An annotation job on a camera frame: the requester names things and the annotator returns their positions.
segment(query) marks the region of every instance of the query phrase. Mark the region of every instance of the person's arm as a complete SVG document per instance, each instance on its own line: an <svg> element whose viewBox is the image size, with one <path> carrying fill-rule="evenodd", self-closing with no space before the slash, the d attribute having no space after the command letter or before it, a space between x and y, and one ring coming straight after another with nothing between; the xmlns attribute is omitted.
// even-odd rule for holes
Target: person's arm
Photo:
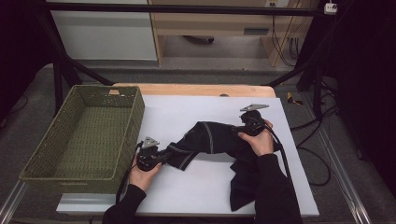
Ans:
<svg viewBox="0 0 396 224"><path fill-rule="evenodd" d="M255 223L303 223L294 189L280 170L274 154L274 140L264 129L257 136L240 133L259 157L260 182L256 192Z"/></svg>
<svg viewBox="0 0 396 224"><path fill-rule="evenodd" d="M152 178L160 171L161 163L154 169L144 172L137 166L129 174L129 185L122 200L109 207L103 216L103 224L134 224L134 213L139 204L146 198Z"/></svg>

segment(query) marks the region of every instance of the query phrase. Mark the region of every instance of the person's left hand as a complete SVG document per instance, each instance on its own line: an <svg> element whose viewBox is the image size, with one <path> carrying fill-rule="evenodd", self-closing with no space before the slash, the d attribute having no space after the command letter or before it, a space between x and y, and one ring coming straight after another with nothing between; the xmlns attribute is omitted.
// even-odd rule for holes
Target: person's left hand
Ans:
<svg viewBox="0 0 396 224"><path fill-rule="evenodd" d="M135 185L146 192L152 178L161 170L162 166L163 165L159 162L152 170L145 172L137 167L135 157L133 164L134 168L132 168L131 173L129 173L129 184Z"/></svg>

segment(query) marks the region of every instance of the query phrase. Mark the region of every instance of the metal strip on floor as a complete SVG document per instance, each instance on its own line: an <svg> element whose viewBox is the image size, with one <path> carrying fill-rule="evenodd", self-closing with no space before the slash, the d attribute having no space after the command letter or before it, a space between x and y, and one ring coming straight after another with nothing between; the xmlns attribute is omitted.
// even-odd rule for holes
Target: metal strip on floor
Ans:
<svg viewBox="0 0 396 224"><path fill-rule="evenodd" d="M304 101L306 102L305 105L308 108L310 116L312 117L312 119L315 119L316 116L312 110L313 103L308 94L309 93L302 92L301 95ZM358 192L355 190L355 187L353 186L352 181L350 180L349 175L347 174L347 171L343 163L341 163L340 158L335 152L335 149L332 146L332 142L329 136L327 135L325 129L322 126L319 127L318 131L319 131L320 140L323 146L325 146L325 150L327 150L326 153L328 154L329 159L333 164L333 170L338 179L340 187L344 192L344 196L346 197L346 202L349 205L350 211L353 217L355 218L356 223L371 224L372 222L367 214L366 209L364 208L363 203L361 202L361 198L359 197Z"/></svg>
<svg viewBox="0 0 396 224"><path fill-rule="evenodd" d="M20 203L23 194L27 190L28 185L18 180L15 184L14 189L9 193L6 202L3 204L0 210L0 223L8 224L8 222L12 219L12 215L14 215L15 210Z"/></svg>

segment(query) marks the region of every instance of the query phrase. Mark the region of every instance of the hand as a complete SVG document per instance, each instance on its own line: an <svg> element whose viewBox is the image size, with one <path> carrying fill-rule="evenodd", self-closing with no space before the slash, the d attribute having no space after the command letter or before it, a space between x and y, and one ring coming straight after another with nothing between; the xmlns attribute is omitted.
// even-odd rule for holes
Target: hand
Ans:
<svg viewBox="0 0 396 224"><path fill-rule="evenodd" d="M265 120L265 123L272 128L273 124ZM271 133L264 129L261 133L256 136L250 136L246 133L238 133L239 137L247 141L250 146L253 148L253 151L256 153L257 156L262 156L265 154L272 154L274 153L274 140Z"/></svg>
<svg viewBox="0 0 396 224"><path fill-rule="evenodd" d="M152 178L161 170L163 165L159 162L152 170L142 171L136 165L136 157L134 157L134 164L131 173L129 173L129 184L136 185L143 191L147 191Z"/></svg>

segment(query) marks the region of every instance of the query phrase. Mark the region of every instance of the power strip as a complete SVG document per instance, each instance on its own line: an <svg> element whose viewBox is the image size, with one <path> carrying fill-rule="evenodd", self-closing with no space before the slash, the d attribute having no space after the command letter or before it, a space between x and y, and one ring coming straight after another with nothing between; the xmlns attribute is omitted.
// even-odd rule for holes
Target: power strip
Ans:
<svg viewBox="0 0 396 224"><path fill-rule="evenodd" d="M324 6L324 14L335 15L337 13L337 4L327 3Z"/></svg>

